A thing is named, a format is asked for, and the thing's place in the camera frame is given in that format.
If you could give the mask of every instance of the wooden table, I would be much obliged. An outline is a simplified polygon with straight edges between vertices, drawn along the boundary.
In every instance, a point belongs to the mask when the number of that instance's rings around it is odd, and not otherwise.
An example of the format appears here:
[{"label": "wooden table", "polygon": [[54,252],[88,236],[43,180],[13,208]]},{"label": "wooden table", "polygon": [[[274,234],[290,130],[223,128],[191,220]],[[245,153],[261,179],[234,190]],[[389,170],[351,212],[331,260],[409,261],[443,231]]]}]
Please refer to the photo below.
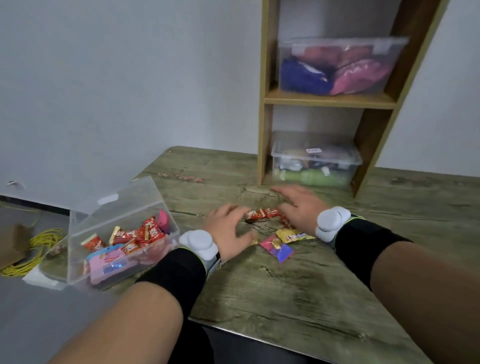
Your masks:
[{"label": "wooden table", "polygon": [[[200,229],[203,216],[228,202],[276,206],[281,198],[256,185],[255,167],[256,155],[173,147],[137,177],[152,176],[185,232]],[[401,173],[399,177],[399,171],[378,169],[357,201],[347,191],[315,191],[332,205],[394,229],[436,254],[447,254],[454,264],[478,269],[478,179]],[[241,222],[239,233],[251,227]],[[255,229],[265,237],[276,227],[270,221]],[[282,264],[258,245],[227,262],[207,281],[191,319],[341,364],[429,362],[329,247],[318,241],[291,247],[294,255]],[[66,276],[65,254],[44,261],[42,270]],[[113,290],[123,291],[133,280]]]}]

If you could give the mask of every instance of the gray floor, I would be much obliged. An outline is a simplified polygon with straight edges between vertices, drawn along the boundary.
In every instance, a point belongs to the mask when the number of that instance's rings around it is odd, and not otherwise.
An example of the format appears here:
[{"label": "gray floor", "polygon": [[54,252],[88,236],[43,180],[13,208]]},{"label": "gray floor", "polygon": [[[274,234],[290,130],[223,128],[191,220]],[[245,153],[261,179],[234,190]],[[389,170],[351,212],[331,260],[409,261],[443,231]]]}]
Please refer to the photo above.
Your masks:
[{"label": "gray floor", "polygon": [[[37,214],[0,206],[0,226],[31,225]],[[68,217],[42,212],[37,234],[50,228],[68,230]],[[72,287],[53,291],[24,283],[21,278],[0,277],[0,352],[3,363],[46,363],[75,333],[115,302],[96,292],[86,295]],[[206,329],[217,364],[319,363],[286,350],[215,329]]]}]

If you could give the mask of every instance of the brown cardboard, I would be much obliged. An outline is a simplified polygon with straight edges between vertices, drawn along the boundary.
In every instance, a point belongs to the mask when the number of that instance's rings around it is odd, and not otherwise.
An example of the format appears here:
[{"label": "brown cardboard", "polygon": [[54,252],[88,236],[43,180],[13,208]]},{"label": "brown cardboard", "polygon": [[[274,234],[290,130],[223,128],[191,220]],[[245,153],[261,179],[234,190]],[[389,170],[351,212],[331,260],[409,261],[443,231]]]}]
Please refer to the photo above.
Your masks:
[{"label": "brown cardboard", "polygon": [[25,258],[30,245],[30,229],[21,224],[0,229],[0,269]]}]

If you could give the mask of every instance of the green item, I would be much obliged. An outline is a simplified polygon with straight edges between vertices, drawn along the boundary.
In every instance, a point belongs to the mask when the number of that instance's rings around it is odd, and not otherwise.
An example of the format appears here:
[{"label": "green item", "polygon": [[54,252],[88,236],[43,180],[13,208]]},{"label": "green item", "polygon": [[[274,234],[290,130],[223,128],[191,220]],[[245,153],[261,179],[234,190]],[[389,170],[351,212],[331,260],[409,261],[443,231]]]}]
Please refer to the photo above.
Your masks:
[{"label": "green item", "polygon": [[295,172],[292,170],[275,169],[275,177],[282,181],[300,182],[307,186],[317,187],[348,187],[351,175],[348,171],[330,170],[330,175],[325,176],[321,170],[301,170]]}]

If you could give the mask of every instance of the plastic storage bin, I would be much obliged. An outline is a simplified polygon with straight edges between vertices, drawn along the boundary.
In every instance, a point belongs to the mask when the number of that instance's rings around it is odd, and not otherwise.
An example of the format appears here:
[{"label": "plastic storage bin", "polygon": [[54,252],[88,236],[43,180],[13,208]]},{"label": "plastic storage bin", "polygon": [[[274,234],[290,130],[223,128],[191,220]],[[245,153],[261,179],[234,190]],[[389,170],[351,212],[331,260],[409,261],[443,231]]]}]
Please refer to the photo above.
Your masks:
[{"label": "plastic storage bin", "polygon": [[273,177],[307,186],[348,188],[362,159],[353,141],[338,135],[275,132]]},{"label": "plastic storage bin", "polygon": [[[130,254],[85,264],[91,253],[81,242],[97,234],[108,244],[116,226],[124,231],[138,229],[148,218],[158,218],[160,209],[169,218],[169,234]],[[158,262],[177,244],[179,228],[151,177],[134,180],[118,192],[118,199],[100,206],[88,217],[71,211],[68,230],[67,283],[77,288],[103,290]]]},{"label": "plastic storage bin", "polygon": [[279,42],[280,89],[319,96],[383,92],[407,43],[406,37]]}]

